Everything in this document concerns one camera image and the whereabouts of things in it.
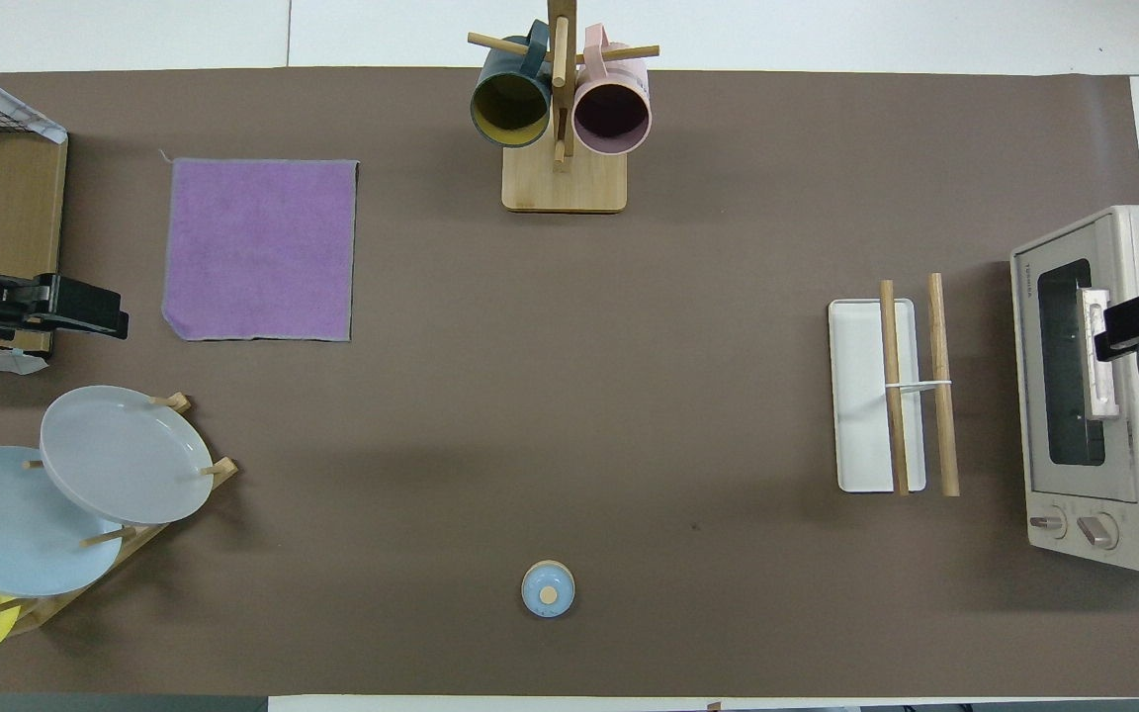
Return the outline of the grey plate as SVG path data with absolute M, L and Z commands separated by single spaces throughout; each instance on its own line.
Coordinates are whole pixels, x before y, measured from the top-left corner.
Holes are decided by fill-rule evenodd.
M 214 461 L 185 415 L 144 393 L 87 385 L 46 407 L 46 474 L 73 504 L 123 524 L 167 524 L 207 504 Z

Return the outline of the brown table mat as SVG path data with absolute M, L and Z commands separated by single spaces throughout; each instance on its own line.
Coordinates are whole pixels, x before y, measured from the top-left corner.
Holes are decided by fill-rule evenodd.
M 475 69 L 0 75 L 69 131 L 63 275 L 130 338 L 0 373 L 185 392 L 240 473 L 0 693 L 1139 697 L 1139 573 L 1029 545 L 1008 254 L 1139 203 L 1126 77 L 659 71 L 614 216 L 513 215 Z M 178 157 L 357 159 L 352 339 L 186 342 Z M 827 309 L 943 276 L 961 494 L 850 494 Z M 565 564 L 536 617 L 521 581 Z

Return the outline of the purple and grey towel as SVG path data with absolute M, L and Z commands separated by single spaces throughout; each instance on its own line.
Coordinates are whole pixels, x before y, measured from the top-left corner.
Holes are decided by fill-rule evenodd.
M 357 159 L 172 163 L 162 316 L 185 341 L 351 338 Z

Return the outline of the dark teal mug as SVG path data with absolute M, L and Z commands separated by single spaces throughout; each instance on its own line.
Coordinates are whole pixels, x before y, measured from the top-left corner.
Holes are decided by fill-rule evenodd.
M 490 49 L 472 90 L 472 122 L 500 147 L 533 144 L 550 124 L 552 101 L 550 27 L 533 21 L 525 36 L 507 36 L 519 54 Z

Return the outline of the wooden plate rack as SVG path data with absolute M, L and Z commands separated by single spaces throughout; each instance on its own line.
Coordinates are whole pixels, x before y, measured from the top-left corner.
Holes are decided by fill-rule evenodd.
M 177 393 L 172 396 L 149 396 L 149 400 L 154 404 L 170 406 L 178 414 L 185 415 L 185 411 L 190 408 L 191 403 L 189 398 L 185 394 Z M 214 460 L 208 473 L 214 477 L 214 488 L 220 486 L 221 483 L 226 482 L 226 478 L 231 477 L 236 473 L 236 465 L 233 461 L 227 459 Z M 27 461 L 24 464 L 27 469 L 44 469 L 44 463 L 42 459 L 36 461 Z M 115 560 L 113 566 L 107 571 L 110 572 L 118 566 L 120 563 L 126 560 L 136 550 L 139 550 L 145 542 L 148 542 L 151 537 L 158 535 L 163 527 L 167 527 L 167 524 L 123 524 L 118 523 L 118 530 L 109 533 L 103 533 L 99 537 L 87 538 L 81 545 L 85 547 L 101 545 L 105 541 L 118 540 L 121 541 L 121 553 L 118 558 Z M 13 605 L 19 605 L 19 614 L 17 621 L 15 621 L 15 628 L 21 628 L 21 630 L 27 630 L 27 628 L 40 627 L 41 623 L 46 622 L 46 619 L 54 616 L 54 613 L 59 611 L 67 605 L 73 598 L 82 594 L 87 587 L 80 587 L 80 589 L 69 591 L 69 594 L 60 594 L 54 596 L 36 596 L 36 598 L 23 598 L 23 596 L 9 596 L 10 600 L 0 604 L 0 611 L 13 607 Z

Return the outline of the pink mug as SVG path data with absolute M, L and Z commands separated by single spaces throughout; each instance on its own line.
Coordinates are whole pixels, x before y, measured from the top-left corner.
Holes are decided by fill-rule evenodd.
M 650 73 L 642 58 L 606 59 L 625 49 L 607 38 L 604 24 L 584 31 L 584 62 L 572 105 L 575 139 L 589 150 L 621 156 L 644 144 L 652 129 Z

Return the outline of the light blue plate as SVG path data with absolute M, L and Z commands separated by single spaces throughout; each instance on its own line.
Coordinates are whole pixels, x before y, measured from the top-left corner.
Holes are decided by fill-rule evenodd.
M 54 596 L 92 584 L 118 558 L 121 541 L 90 547 L 87 538 L 118 530 L 72 504 L 44 469 L 27 469 L 41 452 L 0 447 L 0 594 Z

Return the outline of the blue jar with wooden knob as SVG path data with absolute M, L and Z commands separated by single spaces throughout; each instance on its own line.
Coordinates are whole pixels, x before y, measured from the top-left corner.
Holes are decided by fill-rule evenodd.
M 574 601 L 574 578 L 562 562 L 536 562 L 521 578 L 521 603 L 536 617 L 565 616 Z

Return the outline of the wooden mug tree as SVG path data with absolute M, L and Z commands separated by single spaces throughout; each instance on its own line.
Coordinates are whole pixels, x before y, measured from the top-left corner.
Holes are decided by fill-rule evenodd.
M 546 54 L 554 85 L 550 124 L 543 136 L 524 147 L 507 148 L 494 144 L 502 150 L 501 204 L 518 213 L 616 215 L 626 207 L 630 152 L 606 156 L 587 149 L 575 139 L 572 105 L 577 72 L 584 62 L 585 32 L 580 33 L 575 23 L 577 0 L 546 0 L 546 5 L 547 17 L 539 21 L 550 27 L 550 49 Z M 484 46 L 487 52 L 493 48 L 521 52 L 521 46 L 507 38 L 472 33 L 469 42 Z M 625 49 L 607 50 L 604 57 L 642 58 L 647 63 L 659 55 L 659 46 L 625 46 Z

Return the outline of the white rack with wooden bars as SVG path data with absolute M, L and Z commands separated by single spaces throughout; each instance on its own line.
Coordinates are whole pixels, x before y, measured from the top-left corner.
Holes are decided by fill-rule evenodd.
M 827 309 L 837 486 L 850 494 L 925 490 L 921 393 L 932 393 L 937 485 L 961 494 L 943 276 L 927 279 L 931 377 L 920 373 L 913 302 L 880 281 L 876 298 L 837 298 Z

